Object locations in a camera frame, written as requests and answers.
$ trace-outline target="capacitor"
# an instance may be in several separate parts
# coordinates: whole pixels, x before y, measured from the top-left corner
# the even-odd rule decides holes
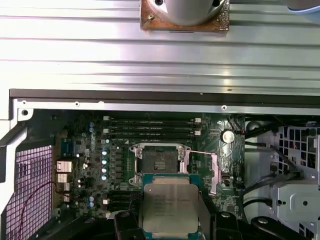
[[[220,139],[226,144],[231,144],[235,141],[235,133],[231,130],[224,130],[220,134]]]
[[[78,183],[82,183],[82,182],[84,182],[86,179],[84,178],[84,177],[80,177],[79,179],[78,179]]]
[[[108,169],[107,169],[106,167],[103,167],[103,168],[101,169],[101,172],[103,172],[104,174],[105,174],[107,171],[108,171]]]

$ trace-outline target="circuit board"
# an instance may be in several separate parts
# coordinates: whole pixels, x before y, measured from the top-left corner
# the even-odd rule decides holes
[[[244,126],[244,119],[237,121]],[[132,193],[142,191],[143,173],[199,174],[210,190],[212,156],[203,153],[216,153],[221,181],[212,200],[240,218],[245,138],[235,134],[231,144],[221,140],[225,130],[240,131],[234,127],[227,115],[216,113],[76,111],[66,127],[68,138],[61,140],[61,155],[73,157],[70,191],[77,197],[72,207],[78,216],[93,217],[126,210]],[[186,155],[181,146],[192,152]],[[181,165],[186,156],[188,165]]]

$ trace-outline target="red wire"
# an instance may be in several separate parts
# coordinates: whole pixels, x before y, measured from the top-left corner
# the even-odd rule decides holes
[[[57,184],[56,184],[54,181],[49,181],[49,182],[41,185],[40,187],[38,187],[36,190],[34,190],[34,191],[31,193],[31,195],[26,199],[26,201],[24,202],[24,204],[23,204],[23,208],[22,208],[22,212],[21,212],[21,216],[20,216],[20,224],[19,224],[19,230],[18,230],[18,237],[17,237],[18,240],[21,240],[21,231],[22,231],[22,227],[23,227],[23,224],[24,224],[24,214],[25,214],[25,210],[26,210],[26,207],[27,207],[27,205],[28,205],[29,200],[30,200],[40,189],[42,189],[43,187],[45,187],[45,186],[47,186],[47,185],[49,185],[49,184],[53,184],[53,185],[54,185],[54,191],[55,191],[57,194],[61,194],[61,195],[65,196],[65,197],[70,198],[70,196],[65,195],[65,194],[57,191]]]

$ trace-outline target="cable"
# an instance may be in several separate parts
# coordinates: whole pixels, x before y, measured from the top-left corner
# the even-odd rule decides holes
[[[256,183],[258,183],[258,182],[261,182],[261,181],[264,180],[264,179],[274,178],[275,176],[276,176],[276,174],[270,173],[270,174],[268,174],[268,175],[265,175],[265,176],[262,176],[262,177],[258,178],[258,179],[255,180],[252,184],[256,184]]]
[[[242,195],[246,195],[247,193],[250,193],[256,189],[259,189],[259,188],[262,188],[264,186],[267,186],[267,185],[274,185],[274,184],[277,184],[277,183],[281,183],[281,182],[286,182],[290,179],[293,179],[296,177],[296,174],[294,172],[292,173],[288,173],[286,175],[284,174],[279,174],[273,178],[270,178],[270,179],[267,179],[267,180],[264,180],[264,181],[260,181],[260,182],[257,182],[255,184],[252,184],[248,187],[246,187],[244,189],[244,191],[242,191]]]
[[[261,148],[269,148],[269,149],[273,149],[278,155],[279,157],[281,157],[283,159],[283,161],[288,164],[289,169],[291,169],[292,172],[298,172],[298,168],[296,167],[296,165],[289,160],[289,158],[286,157],[286,155],[284,155],[278,148],[276,148],[273,145],[270,144],[266,144],[263,142],[250,142],[250,141],[245,141],[244,144],[246,145],[250,145],[250,146],[255,146],[255,147],[261,147]]]
[[[232,124],[231,118],[227,116],[226,119],[227,119],[228,123],[230,124],[232,130],[235,131],[236,128]],[[238,123],[237,119],[233,118],[232,120],[233,120],[234,124],[236,125],[236,127],[240,130],[241,134],[245,134],[245,129]]]
[[[26,210],[26,207],[27,207],[27,205],[28,205],[29,200],[32,199],[32,197],[33,197],[40,189],[42,189],[43,187],[45,187],[45,186],[47,186],[47,185],[49,185],[49,184],[53,184],[53,185],[54,185],[54,191],[55,191],[57,194],[60,194],[60,195],[63,195],[63,196],[65,196],[65,197],[70,198],[70,196],[65,195],[65,194],[57,191],[57,184],[56,184],[54,181],[46,182],[46,183],[42,184],[41,186],[39,186],[36,190],[34,190],[34,191],[30,194],[30,196],[26,199],[26,201],[24,202],[24,204],[23,204],[23,208],[22,208],[21,215],[20,215],[20,224],[19,224],[19,229],[18,229],[18,236],[17,236],[17,239],[18,239],[18,240],[21,240],[21,235],[22,235],[22,234],[21,234],[21,231],[22,231],[22,227],[23,227],[23,224],[24,224],[24,214],[25,214],[25,210]]]
[[[253,129],[251,131],[247,131],[245,133],[245,139],[257,137],[257,136],[259,136],[261,134],[264,134],[264,133],[266,133],[268,131],[276,130],[279,127],[283,127],[283,126],[286,126],[286,127],[289,127],[289,126],[296,126],[296,127],[305,126],[306,122],[308,122],[308,120],[306,120],[306,119],[291,119],[291,120],[288,119],[287,121],[267,123],[267,124],[265,124],[265,125],[263,125],[261,127],[255,128],[255,129]]]
[[[270,179],[267,179],[267,180],[264,180],[264,181],[259,181],[257,183],[254,183],[250,186],[248,186],[247,188],[245,188],[242,192],[239,193],[239,197],[241,199],[241,202],[243,203],[244,202],[244,196],[256,189],[259,189],[259,188],[262,188],[264,186],[268,186],[268,185],[274,185],[274,184],[277,184],[277,183],[282,183],[282,182],[286,182],[290,179],[293,179],[296,177],[296,174],[295,173],[288,173],[286,175],[283,175],[283,174],[279,174],[273,178],[270,178]],[[246,213],[245,213],[245,207],[244,207],[244,204],[240,204],[239,205],[239,208],[240,208],[240,211],[242,213],[242,220],[245,222],[245,223],[248,223],[248,219],[247,219],[247,216],[246,216]]]
[[[270,198],[257,198],[257,199],[252,199],[243,204],[243,207],[245,208],[246,206],[254,203],[264,203],[269,207],[272,207],[272,199]]]

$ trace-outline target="mesh grille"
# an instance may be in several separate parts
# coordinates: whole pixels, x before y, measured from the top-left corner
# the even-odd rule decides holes
[[[15,192],[6,207],[6,240],[15,240],[25,201],[38,187],[52,181],[52,146],[16,153]],[[21,240],[28,239],[51,217],[52,185],[49,184],[28,201],[23,214]]]

